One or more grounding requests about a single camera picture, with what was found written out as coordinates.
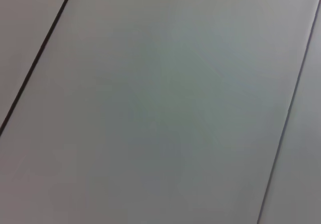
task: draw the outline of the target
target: white panel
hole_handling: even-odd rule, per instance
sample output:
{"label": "white panel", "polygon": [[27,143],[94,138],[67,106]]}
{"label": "white panel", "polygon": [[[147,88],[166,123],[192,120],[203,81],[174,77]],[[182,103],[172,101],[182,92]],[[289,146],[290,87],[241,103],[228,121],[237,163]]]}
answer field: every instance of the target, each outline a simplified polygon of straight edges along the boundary
{"label": "white panel", "polygon": [[0,125],[64,0],[0,0]]}
{"label": "white panel", "polygon": [[321,13],[319,11],[261,223],[319,224],[320,210]]}
{"label": "white panel", "polygon": [[317,2],[69,0],[0,139],[0,217],[256,223]]}

